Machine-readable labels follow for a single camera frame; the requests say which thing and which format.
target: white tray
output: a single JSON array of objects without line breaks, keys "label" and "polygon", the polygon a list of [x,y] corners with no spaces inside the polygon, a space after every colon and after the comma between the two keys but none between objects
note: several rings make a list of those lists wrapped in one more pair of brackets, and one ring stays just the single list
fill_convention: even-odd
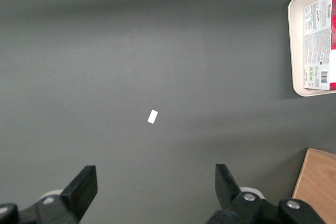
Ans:
[{"label": "white tray", "polygon": [[303,9],[317,0],[292,0],[288,6],[288,24],[290,52],[292,59],[293,88],[303,97],[336,93],[336,90],[325,91],[305,89],[303,87]]}]

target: wooden surface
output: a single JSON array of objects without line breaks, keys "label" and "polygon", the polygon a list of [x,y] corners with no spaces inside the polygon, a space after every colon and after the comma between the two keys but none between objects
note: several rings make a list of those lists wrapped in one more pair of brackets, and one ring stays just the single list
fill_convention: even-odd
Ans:
[{"label": "wooden surface", "polygon": [[293,198],[310,204],[327,224],[336,223],[336,155],[308,149]]}]

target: barcode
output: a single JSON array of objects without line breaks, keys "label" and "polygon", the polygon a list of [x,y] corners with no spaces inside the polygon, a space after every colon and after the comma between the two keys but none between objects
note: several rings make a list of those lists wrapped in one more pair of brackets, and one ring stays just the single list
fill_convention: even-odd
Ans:
[{"label": "barcode", "polygon": [[321,71],[321,83],[328,83],[328,71]]}]

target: product label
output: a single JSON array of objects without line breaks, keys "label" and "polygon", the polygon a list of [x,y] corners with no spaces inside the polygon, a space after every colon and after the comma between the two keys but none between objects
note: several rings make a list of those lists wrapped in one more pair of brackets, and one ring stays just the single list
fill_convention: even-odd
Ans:
[{"label": "product label", "polygon": [[304,9],[304,87],[329,90],[332,0]]}]

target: black clamp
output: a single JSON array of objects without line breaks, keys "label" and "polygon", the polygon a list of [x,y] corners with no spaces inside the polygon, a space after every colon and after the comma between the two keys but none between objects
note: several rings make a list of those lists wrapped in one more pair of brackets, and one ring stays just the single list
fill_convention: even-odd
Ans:
[{"label": "black clamp", "polygon": [[206,224],[324,224],[302,200],[282,199],[277,207],[254,193],[241,192],[226,165],[216,165],[216,195],[222,210]]},{"label": "black clamp", "polygon": [[78,224],[97,191],[96,167],[86,166],[60,195],[43,197],[22,211],[1,204],[0,224]]}]

